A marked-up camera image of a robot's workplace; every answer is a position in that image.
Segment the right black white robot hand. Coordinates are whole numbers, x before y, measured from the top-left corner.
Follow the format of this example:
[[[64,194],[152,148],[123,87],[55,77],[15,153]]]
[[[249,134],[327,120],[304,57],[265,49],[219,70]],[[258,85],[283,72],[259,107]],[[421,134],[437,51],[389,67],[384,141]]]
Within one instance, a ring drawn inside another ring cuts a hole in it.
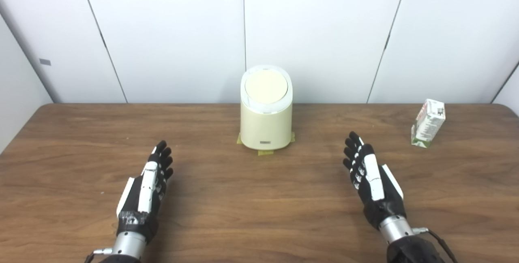
[[[356,132],[345,139],[343,165],[363,204],[368,223],[379,229],[382,222],[393,216],[406,217],[403,192],[387,165],[380,165],[374,148]]]

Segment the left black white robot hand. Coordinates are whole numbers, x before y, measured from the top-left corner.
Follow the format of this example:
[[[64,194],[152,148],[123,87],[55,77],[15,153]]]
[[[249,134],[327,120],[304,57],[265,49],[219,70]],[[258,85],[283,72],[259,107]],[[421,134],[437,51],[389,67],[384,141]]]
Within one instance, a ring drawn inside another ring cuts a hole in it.
[[[141,174],[130,177],[119,200],[116,234],[135,232],[150,243],[158,232],[158,212],[167,182],[174,174],[173,158],[167,142],[160,141],[152,150]]]

